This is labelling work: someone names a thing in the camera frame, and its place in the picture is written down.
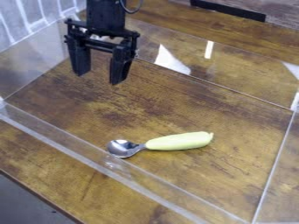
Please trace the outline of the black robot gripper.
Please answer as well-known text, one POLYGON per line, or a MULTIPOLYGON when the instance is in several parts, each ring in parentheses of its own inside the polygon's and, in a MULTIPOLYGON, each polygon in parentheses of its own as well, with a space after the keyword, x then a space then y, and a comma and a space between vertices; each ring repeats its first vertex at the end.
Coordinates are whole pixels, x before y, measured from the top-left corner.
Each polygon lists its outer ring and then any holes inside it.
POLYGON ((72 71, 82 76, 91 70, 90 50, 112 53, 110 61, 110 83, 119 84, 127 79, 132 60, 136 56, 136 40, 140 34, 126 28, 130 10, 127 0, 87 0, 87 20, 66 20, 72 71))

